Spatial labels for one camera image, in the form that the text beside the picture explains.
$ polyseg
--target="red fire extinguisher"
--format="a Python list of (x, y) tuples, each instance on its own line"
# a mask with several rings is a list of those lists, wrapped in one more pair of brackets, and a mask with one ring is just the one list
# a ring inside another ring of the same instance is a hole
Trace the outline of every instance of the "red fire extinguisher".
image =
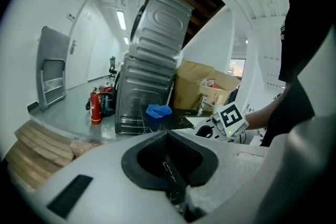
[(100, 105), (101, 93), (97, 88), (94, 88), (90, 95), (91, 123), (94, 125), (101, 123)]

